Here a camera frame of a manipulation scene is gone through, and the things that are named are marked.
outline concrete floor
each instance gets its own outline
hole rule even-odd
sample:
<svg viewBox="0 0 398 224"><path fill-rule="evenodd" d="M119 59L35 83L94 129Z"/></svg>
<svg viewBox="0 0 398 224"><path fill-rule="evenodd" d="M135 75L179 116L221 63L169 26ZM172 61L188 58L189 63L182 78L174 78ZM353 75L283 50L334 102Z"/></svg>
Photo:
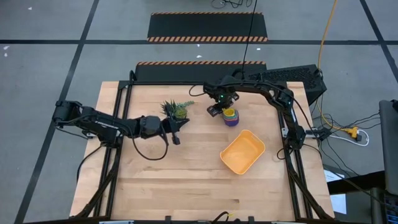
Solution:
<svg viewBox="0 0 398 224"><path fill-rule="evenodd" d="M366 2L384 40L398 40L394 29L398 2ZM6 40L79 40L92 4L93 0L0 1L0 43L4 43L0 44L0 223L14 222L77 48ZM264 13L270 40L320 40L332 4L333 0L259 0L257 11ZM144 40L152 12L215 10L210 0L99 0L87 39ZM222 11L252 11L252 6L226 6ZM338 2L327 39L377 40L359 0ZM202 60L242 60L244 48L241 44L84 45L67 99L95 106L101 82L127 79L138 61L196 60L197 55ZM318 49L317 45L250 45L247 60L265 60L268 68L307 65L317 62ZM398 46L388 49L398 60ZM377 113L379 100L398 98L397 80L380 45L326 45L322 70L328 87L324 112L340 123ZM368 133L368 147L330 140L359 174L383 169L380 129ZM25 222L68 217L85 145L82 139L55 133ZM329 147L324 150L337 160ZM325 156L323 163L336 167Z"/></svg>

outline black mat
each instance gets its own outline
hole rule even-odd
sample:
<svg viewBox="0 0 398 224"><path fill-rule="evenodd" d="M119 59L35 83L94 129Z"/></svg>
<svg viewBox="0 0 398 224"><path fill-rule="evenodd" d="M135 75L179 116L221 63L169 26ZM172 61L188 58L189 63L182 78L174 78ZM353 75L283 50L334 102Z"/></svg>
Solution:
<svg viewBox="0 0 398 224"><path fill-rule="evenodd" d="M251 12L156 12L150 17L149 42L246 42ZM267 41L266 23L256 12L250 42Z"/></svg>
<svg viewBox="0 0 398 224"><path fill-rule="evenodd" d="M145 82L215 82L242 68L242 61L195 61L195 62L139 62L136 67L138 81ZM266 63L245 62L248 73L267 70Z"/></svg>
<svg viewBox="0 0 398 224"><path fill-rule="evenodd" d="M315 73L316 70L316 65L278 68L267 70L261 74L261 77L271 82L303 82L308 105L311 105L326 91L325 83L322 77ZM259 78L259 75L249 75L249 79L251 80L257 80Z"/></svg>

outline yellow cable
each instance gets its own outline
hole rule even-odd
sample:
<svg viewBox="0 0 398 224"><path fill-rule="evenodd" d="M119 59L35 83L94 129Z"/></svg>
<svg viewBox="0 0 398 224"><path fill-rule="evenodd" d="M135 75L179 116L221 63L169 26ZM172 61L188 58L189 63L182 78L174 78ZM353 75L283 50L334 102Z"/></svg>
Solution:
<svg viewBox="0 0 398 224"><path fill-rule="evenodd" d="M328 19L328 24L326 25L325 32L323 33L323 37L322 37L322 41L321 41L321 46L319 48L319 54L318 54L318 68L319 69L321 67L321 57L322 57L323 43L325 42L326 35L328 34L331 18L333 18L333 15L335 13L336 4L337 4L337 0L335 0L335 2L333 3L333 7L331 9L330 16L329 16L329 19ZM321 114L322 119L326 122L326 124L328 124L330 127L334 128L334 129L338 129L338 130L342 130L342 131L346 130L344 128L336 128L333 125L331 125L329 123L329 121L324 117L324 115L322 113L322 110L321 110L321 108L318 105L318 102L317 102L317 107L318 107L319 113Z"/></svg>

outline orange bowl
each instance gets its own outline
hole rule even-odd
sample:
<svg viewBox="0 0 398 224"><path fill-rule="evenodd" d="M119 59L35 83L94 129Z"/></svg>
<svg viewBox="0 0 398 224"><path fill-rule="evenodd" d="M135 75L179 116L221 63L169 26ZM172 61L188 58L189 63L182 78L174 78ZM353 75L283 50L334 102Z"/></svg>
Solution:
<svg viewBox="0 0 398 224"><path fill-rule="evenodd" d="M239 136L220 153L221 160L235 174L242 175L266 150L266 145L249 130Z"/></svg>

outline white paper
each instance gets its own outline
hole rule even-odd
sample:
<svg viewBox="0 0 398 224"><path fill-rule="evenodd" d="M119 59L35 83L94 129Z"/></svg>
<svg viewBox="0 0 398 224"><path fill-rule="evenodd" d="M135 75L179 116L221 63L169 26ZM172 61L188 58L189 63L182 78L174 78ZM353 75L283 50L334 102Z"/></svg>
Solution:
<svg viewBox="0 0 398 224"><path fill-rule="evenodd" d="M328 170L323 170L325 172L326 176L326 182L334 181L334 180L340 180L341 178L344 178L343 174L336 174L328 171ZM331 195L330 196L331 200L331 206L333 207L333 211L342 213L342 214L347 214L347 206L346 206L346 195L345 194L339 194L339 195Z"/></svg>

